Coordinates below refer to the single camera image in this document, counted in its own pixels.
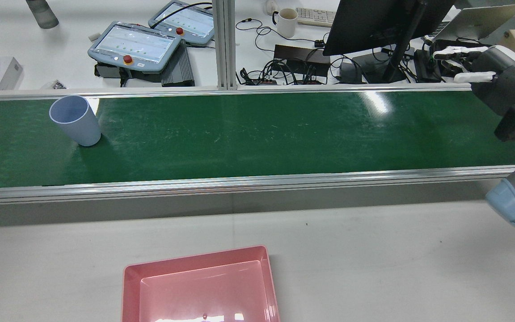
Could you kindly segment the right white dexterous robot hand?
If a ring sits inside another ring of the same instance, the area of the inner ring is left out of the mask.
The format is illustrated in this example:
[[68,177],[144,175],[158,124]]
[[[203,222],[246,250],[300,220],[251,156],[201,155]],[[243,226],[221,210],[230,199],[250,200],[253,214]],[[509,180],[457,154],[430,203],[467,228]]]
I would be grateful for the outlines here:
[[432,54],[435,60],[466,60],[470,66],[454,76],[454,82],[468,82],[472,92],[495,114],[504,116],[515,106],[515,52],[490,47],[449,46]]

